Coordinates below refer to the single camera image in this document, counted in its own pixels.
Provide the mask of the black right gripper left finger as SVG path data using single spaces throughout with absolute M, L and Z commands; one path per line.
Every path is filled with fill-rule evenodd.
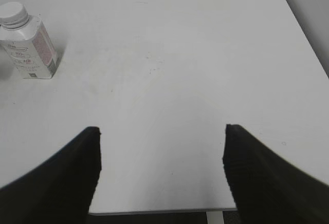
M 85 223 L 101 172 L 101 132 L 90 126 L 1 188 L 1 223 Z

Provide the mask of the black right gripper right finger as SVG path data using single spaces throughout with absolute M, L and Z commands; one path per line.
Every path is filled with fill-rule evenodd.
M 240 125 L 225 133 L 223 168 L 242 223 L 328 223 L 328 184 Z

